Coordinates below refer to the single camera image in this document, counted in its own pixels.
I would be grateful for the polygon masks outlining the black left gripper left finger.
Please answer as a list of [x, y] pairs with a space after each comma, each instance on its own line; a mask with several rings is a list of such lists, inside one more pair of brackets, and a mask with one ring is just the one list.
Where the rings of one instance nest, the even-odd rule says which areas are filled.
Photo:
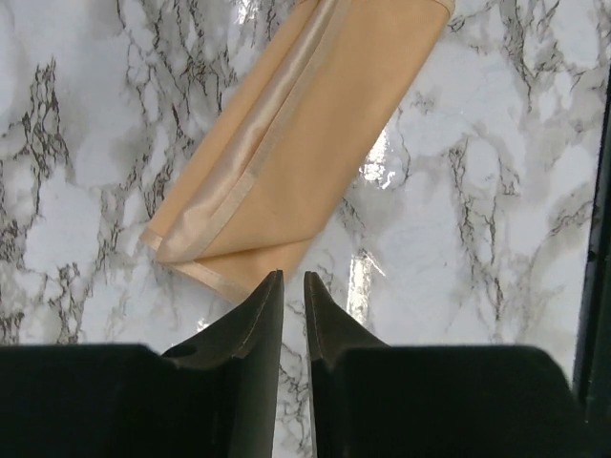
[[284, 319], [284, 274], [269, 273], [230, 312], [163, 353], [176, 365], [172, 433], [185, 457], [269, 457]]

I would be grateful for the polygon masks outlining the peach cloth napkin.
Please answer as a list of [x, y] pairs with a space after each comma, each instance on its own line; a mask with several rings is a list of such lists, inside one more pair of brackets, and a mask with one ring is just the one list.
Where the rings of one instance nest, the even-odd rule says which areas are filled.
[[453, 14], [451, 1], [300, 1], [142, 233], [244, 300], [292, 274]]

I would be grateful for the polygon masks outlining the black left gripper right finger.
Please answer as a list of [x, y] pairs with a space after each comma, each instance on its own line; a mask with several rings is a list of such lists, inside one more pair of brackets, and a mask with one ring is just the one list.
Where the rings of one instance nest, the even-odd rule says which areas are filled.
[[319, 274], [305, 273], [304, 294], [313, 455], [337, 457], [333, 368], [345, 351], [380, 347], [382, 341], [335, 302]]

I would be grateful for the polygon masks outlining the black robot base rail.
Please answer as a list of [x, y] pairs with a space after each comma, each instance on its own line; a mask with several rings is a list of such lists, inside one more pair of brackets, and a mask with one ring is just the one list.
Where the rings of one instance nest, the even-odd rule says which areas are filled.
[[600, 136], [599, 164], [579, 313], [573, 372], [586, 418], [610, 417], [610, 96]]

